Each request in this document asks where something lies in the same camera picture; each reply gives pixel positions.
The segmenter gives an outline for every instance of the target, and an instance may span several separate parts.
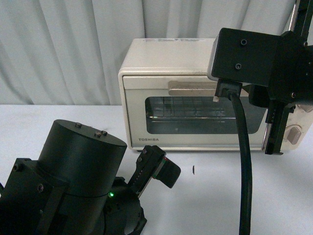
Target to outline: white curtain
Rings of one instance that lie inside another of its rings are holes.
[[[0,104],[119,105],[134,38],[280,35],[294,0],[0,0]]]

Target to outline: screw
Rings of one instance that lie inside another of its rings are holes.
[[[96,132],[94,133],[94,136],[100,138],[100,137],[102,136],[102,134],[101,134],[100,132],[97,132],[97,131],[96,131]]]
[[[77,123],[75,123],[75,127],[77,127],[77,128],[81,128],[81,127],[82,127],[82,124],[81,124],[81,123],[79,123],[79,122],[77,122]]]
[[[14,166],[13,166],[13,171],[21,171],[22,170],[22,166],[20,165],[20,164],[15,164]]]
[[[245,46],[247,43],[248,43],[248,41],[246,39],[242,39],[240,42],[240,44],[243,46]]]
[[[235,65],[235,69],[237,69],[237,70],[241,69],[241,64],[239,64],[239,63],[236,64],[236,65]]]
[[[39,193],[41,193],[41,192],[44,191],[44,186],[43,186],[43,184],[38,184],[38,186],[37,186],[37,191],[38,191]]]
[[[106,131],[101,131],[101,134],[106,136],[108,133]]]

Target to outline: toshiba logo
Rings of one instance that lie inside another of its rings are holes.
[[[141,139],[141,138],[139,138],[139,141],[158,141],[158,139],[155,139],[155,138],[151,138],[151,139],[148,139],[148,138]]]

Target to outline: black cylindrical motor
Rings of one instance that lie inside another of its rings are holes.
[[[38,159],[41,170],[68,182],[50,226],[52,234],[87,235],[93,231],[126,148],[122,140],[105,131],[54,121]]]

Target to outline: toaster oven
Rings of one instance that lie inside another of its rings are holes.
[[[207,78],[215,39],[134,39],[118,74],[128,146],[142,150],[239,150],[232,104],[213,102]],[[261,150],[267,110],[242,90],[251,150]],[[282,150],[296,148],[313,122],[312,106],[289,115]]]

